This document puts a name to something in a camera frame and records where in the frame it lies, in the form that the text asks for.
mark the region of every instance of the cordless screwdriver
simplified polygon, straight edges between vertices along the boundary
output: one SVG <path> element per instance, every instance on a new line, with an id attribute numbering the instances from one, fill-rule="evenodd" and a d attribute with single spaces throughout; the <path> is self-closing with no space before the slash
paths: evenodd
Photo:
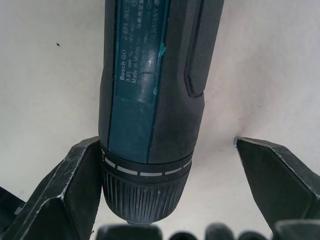
<path id="1" fill-rule="evenodd" d="M 99 136 L 110 209 L 151 224 L 176 208 L 205 107 L 224 0 L 105 0 Z"/>

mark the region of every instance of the white surface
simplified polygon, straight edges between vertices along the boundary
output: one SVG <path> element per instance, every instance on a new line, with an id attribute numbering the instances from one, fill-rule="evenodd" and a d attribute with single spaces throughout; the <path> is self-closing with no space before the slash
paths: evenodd
<path id="1" fill-rule="evenodd" d="M 225 0 L 192 170 L 160 221 L 270 235 L 236 135 L 285 145 L 320 174 L 320 3 Z M 27 200 L 70 147 L 98 134 L 104 0 L 0 0 L 0 185 Z M 95 228 L 123 223 L 101 201 Z"/>

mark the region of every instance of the power tool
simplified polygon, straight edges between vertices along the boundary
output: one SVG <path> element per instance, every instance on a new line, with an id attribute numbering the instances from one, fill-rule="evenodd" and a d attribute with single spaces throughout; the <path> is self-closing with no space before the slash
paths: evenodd
<path id="1" fill-rule="evenodd" d="M 224 0 L 106 0 L 103 191 L 133 224 L 173 212 L 192 165 Z"/>

